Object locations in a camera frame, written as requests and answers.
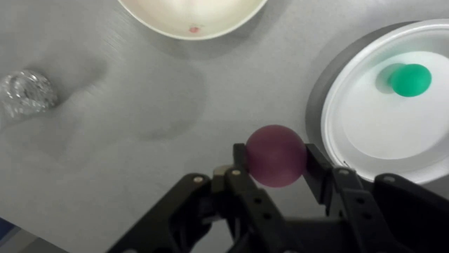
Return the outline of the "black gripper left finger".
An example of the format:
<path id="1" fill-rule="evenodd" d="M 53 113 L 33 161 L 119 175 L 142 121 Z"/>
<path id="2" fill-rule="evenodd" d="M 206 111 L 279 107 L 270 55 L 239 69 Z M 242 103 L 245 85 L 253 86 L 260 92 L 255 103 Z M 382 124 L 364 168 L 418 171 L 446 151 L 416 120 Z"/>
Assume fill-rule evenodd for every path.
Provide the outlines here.
<path id="1" fill-rule="evenodd" d="M 189 173 L 175 183 L 106 253 L 190 253 L 211 225 L 227 224 L 227 253 L 298 253 L 267 194 L 246 172 L 246 149 L 232 147 L 232 163 L 213 176 Z"/>

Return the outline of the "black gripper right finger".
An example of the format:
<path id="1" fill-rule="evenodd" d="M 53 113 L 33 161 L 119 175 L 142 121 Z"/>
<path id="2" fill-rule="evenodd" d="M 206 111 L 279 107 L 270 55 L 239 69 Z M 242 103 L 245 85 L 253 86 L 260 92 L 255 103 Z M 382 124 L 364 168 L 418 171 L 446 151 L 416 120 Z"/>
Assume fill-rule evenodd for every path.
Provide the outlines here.
<path id="1" fill-rule="evenodd" d="M 323 218 L 304 223 L 318 253 L 449 253 L 449 201 L 401 176 L 363 180 L 305 147 L 305 183 Z"/>

